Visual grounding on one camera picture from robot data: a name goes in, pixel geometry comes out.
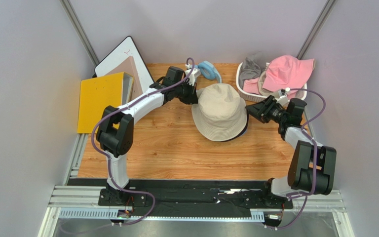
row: gray wall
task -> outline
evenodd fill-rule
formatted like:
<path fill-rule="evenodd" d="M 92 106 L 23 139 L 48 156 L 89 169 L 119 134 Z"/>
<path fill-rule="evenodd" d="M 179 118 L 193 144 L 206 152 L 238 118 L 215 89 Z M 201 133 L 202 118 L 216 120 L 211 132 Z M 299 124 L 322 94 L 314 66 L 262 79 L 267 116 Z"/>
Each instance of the gray wall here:
<path fill-rule="evenodd" d="M 126 36 L 147 63 L 296 56 L 325 0 L 71 0 L 102 60 Z"/>
<path fill-rule="evenodd" d="M 308 87 L 328 104 L 313 128 L 338 151 L 336 187 L 356 236 L 379 236 L 379 2 L 338 1 L 306 58 L 317 59 Z"/>
<path fill-rule="evenodd" d="M 0 236 L 36 236 L 93 65 L 57 0 L 0 2 Z"/>

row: wooden tabletop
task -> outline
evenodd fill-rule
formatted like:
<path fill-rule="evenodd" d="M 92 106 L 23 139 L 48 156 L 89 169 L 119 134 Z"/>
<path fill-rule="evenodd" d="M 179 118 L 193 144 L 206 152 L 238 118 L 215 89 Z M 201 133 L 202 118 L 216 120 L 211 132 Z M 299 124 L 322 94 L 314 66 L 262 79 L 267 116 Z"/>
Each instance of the wooden tabletop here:
<path fill-rule="evenodd" d="M 166 74 L 169 66 L 184 64 L 148 64 L 154 79 Z M 223 83 L 235 89 L 238 64 L 215 64 Z M 210 81 L 198 78 L 197 88 Z M 278 124 L 263 124 L 250 117 L 247 132 L 229 142 L 212 142 L 194 125 L 191 105 L 178 99 L 150 112 L 134 127 L 134 143 L 128 152 L 130 178 L 267 180 L 287 175 L 294 149 L 277 133 Z M 105 157 L 87 141 L 78 177 L 106 178 Z"/>

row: gray cloth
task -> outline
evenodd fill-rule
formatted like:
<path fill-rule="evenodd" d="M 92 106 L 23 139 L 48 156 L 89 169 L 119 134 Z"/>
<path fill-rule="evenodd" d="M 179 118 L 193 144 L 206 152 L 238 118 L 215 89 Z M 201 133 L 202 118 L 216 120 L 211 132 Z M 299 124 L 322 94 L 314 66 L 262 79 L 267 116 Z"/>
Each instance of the gray cloth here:
<path fill-rule="evenodd" d="M 260 64 L 263 57 L 262 52 L 250 55 L 245 58 L 239 72 L 239 86 L 243 88 L 244 80 L 258 78 L 261 75 Z"/>

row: white basket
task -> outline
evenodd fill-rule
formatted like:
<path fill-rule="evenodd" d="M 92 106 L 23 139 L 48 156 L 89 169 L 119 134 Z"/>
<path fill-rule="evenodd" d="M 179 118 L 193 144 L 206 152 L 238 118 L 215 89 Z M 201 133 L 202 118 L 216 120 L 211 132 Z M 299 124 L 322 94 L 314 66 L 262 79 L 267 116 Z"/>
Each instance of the white basket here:
<path fill-rule="evenodd" d="M 239 93 L 239 96 L 244 99 L 244 100 L 249 100 L 249 101 L 252 101 L 252 102 L 261 102 L 263 100 L 265 100 L 267 98 L 267 96 L 262 96 L 262 95 L 256 95 L 256 94 L 251 94 L 251 93 L 248 93 L 248 92 L 245 92 L 242 90 L 242 88 L 239 86 L 239 72 L 241 70 L 241 67 L 242 67 L 242 63 L 239 64 L 239 67 L 238 67 L 238 71 L 236 72 L 236 87 L 238 88 L 238 93 Z M 308 89 L 306 83 L 305 85 L 302 87 L 303 89 Z M 296 98 L 299 98 L 301 100 L 304 100 L 306 98 L 306 94 L 307 92 L 304 91 L 304 90 L 298 90 L 296 92 L 296 95 L 295 97 Z"/>

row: purple cable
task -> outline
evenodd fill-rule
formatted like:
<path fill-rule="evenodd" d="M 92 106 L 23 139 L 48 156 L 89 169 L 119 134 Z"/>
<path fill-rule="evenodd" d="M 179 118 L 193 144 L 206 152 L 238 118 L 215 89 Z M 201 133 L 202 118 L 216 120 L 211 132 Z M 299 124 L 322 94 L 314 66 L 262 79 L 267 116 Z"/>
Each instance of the purple cable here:
<path fill-rule="evenodd" d="M 267 228 L 271 229 L 271 230 L 283 230 L 283 229 L 286 229 L 286 228 L 289 228 L 291 227 L 295 222 L 296 220 L 301 216 L 302 212 L 303 212 L 303 209 L 305 208 L 306 206 L 306 201 L 308 200 L 308 196 L 310 195 L 313 195 L 314 192 L 315 192 L 315 187 L 316 187 L 316 161 L 317 161 L 317 157 L 318 157 L 318 144 L 316 144 L 316 141 L 315 139 L 313 139 L 309 134 L 308 132 L 305 130 L 305 126 L 308 125 L 310 122 L 314 121 L 317 117 L 319 117 L 325 110 L 325 106 L 326 106 L 326 103 L 325 103 L 325 99 L 324 97 L 322 97 L 322 95 L 320 95 L 318 92 L 316 91 L 313 91 L 313 90 L 309 90 L 309 89 L 303 89 L 303 88 L 294 88 L 294 89 L 290 89 L 290 90 L 304 90 L 304 91 L 307 91 L 307 92 L 311 92 L 317 96 L 319 96 L 319 98 L 321 98 L 322 100 L 322 109 L 319 113 L 317 113 L 317 115 L 315 115 L 313 118 L 311 118 L 310 120 L 307 120 L 301 127 L 301 131 L 302 133 L 312 141 L 313 143 L 313 167 L 312 167 L 312 187 L 311 187 L 311 191 L 309 193 L 304 193 L 304 192 L 298 192 L 298 193 L 290 193 L 290 194 L 287 194 L 287 197 L 288 198 L 291 198 L 291 199 L 295 199 L 295 198 L 300 198 L 300 197 L 305 197 L 305 201 L 303 201 L 303 205 L 302 205 L 302 208 L 299 210 L 298 214 L 296 215 L 296 217 L 287 225 L 285 226 L 282 226 L 282 227 L 269 227 L 267 226 Z"/>
<path fill-rule="evenodd" d="M 119 112 L 122 112 L 122 111 L 124 111 L 124 110 L 127 110 L 127 109 L 129 109 L 129 108 L 135 106 L 138 102 L 142 101 L 143 99 L 145 99 L 145 98 L 147 98 L 147 97 L 149 97 L 149 96 L 151 96 L 151 95 L 154 95 L 154 94 L 156 94 L 156 93 L 159 93 L 159 92 L 162 92 L 162 91 L 166 91 L 166 90 L 172 89 L 173 87 L 178 86 L 178 85 L 184 83 L 184 82 L 190 77 L 190 75 L 191 75 L 191 73 L 192 73 L 192 71 L 194 70 L 194 67 L 195 67 L 195 61 L 194 61 L 194 59 L 191 58 L 191 57 L 187 58 L 187 63 L 188 63 L 189 60 L 192 61 L 192 67 L 191 67 L 191 70 L 190 70 L 190 72 L 189 72 L 189 73 L 188 73 L 188 74 L 187 74 L 182 80 L 180 80 L 178 83 L 173 84 L 173 85 L 171 85 L 171 86 L 168 86 L 168 87 L 165 87 L 165 88 L 162 88 L 162 89 L 159 89 L 159 90 L 156 90 L 156 91 L 152 91 L 152 92 L 150 92 L 150 93 L 147 93 L 146 96 L 139 97 L 138 99 L 132 101 L 131 104 L 130 104 L 128 107 L 124 107 L 124 108 L 121 108 L 121 109 L 115 110 L 114 112 L 112 112 L 112 113 L 106 115 L 106 116 L 103 117 L 99 122 L 96 123 L 95 127 L 94 127 L 93 130 L 92 130 L 92 134 L 90 135 L 90 139 L 91 139 L 91 142 L 92 142 L 92 146 L 93 146 L 93 148 L 94 148 L 97 152 L 99 152 L 99 153 L 105 155 L 105 156 L 107 157 L 107 159 L 108 159 L 108 176 L 109 176 L 109 178 L 111 179 L 111 181 L 112 181 L 112 183 L 114 184 L 114 186 L 115 186 L 118 190 L 120 190 L 120 191 L 122 191 L 122 192 L 131 193 L 131 194 L 146 194 L 146 195 L 149 195 L 149 196 L 153 199 L 152 206 L 151 206 L 150 210 L 149 210 L 146 214 L 144 214 L 142 217 L 140 217 L 139 219 L 137 219 L 137 220 L 135 220 L 135 221 L 131 221 L 131 222 L 127 222 L 127 223 L 123 223 L 123 224 L 122 224 L 123 226 L 129 226 L 129 225 L 132 225 L 132 224 L 136 224 L 136 223 L 142 221 L 142 220 L 143 220 L 144 218 L 146 218 L 148 215 L 150 215 L 150 213 L 151 213 L 151 212 L 153 211 L 153 209 L 154 209 L 154 205 L 155 205 L 156 198 L 154 197 L 153 194 L 151 194 L 151 193 L 149 193 L 149 192 L 144 192 L 144 191 L 133 191 L 133 190 L 123 189 L 123 188 L 121 188 L 121 187 L 115 182 L 115 180 L 112 178 L 112 172 L 111 172 L 111 159 L 109 158 L 109 155 L 108 155 L 106 152 L 100 150 L 100 149 L 96 146 L 96 144 L 95 144 L 94 136 L 95 136 L 96 129 L 101 125 L 101 123 L 103 123 L 103 121 L 107 120 L 109 117 L 111 117 L 111 116 L 113 116 L 113 115 L 116 115 L 116 114 L 118 114 Z M 81 235 L 81 234 L 86 234 L 86 233 L 89 233 L 89 232 L 92 232 L 92 231 L 95 231 L 95 230 L 98 230 L 98 229 L 101 229 L 101 228 L 105 228 L 105 227 L 108 227 L 108 226 L 112 226 L 112 224 L 99 226 L 99 227 L 94 228 L 94 229 L 92 229 L 92 230 L 83 231 L 83 232 L 78 232 L 78 233 L 67 232 L 67 231 L 65 231 L 65 230 L 62 228 L 62 226 L 60 226 L 60 230 L 61 230 L 62 232 L 64 232 L 64 233 L 66 233 L 66 234 L 69 234 L 69 235 Z"/>

